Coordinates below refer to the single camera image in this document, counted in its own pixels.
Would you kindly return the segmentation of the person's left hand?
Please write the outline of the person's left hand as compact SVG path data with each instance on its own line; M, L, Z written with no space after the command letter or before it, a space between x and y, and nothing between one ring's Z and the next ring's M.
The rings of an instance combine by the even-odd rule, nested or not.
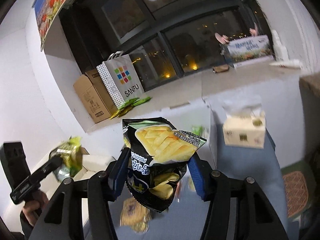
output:
M22 212L31 226L35 226L39 218L39 215L36 214L36 210L40 209L42 211L48 202L47 195L41 190L33 193L33 200L25 202Z

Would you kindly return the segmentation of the black sleeved left forearm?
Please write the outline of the black sleeved left forearm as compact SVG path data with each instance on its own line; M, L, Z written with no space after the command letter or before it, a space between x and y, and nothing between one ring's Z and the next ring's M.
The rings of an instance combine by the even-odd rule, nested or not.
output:
M20 223L24 234L24 239L28 240L34 227L28 222L27 218L22 212L20 213Z

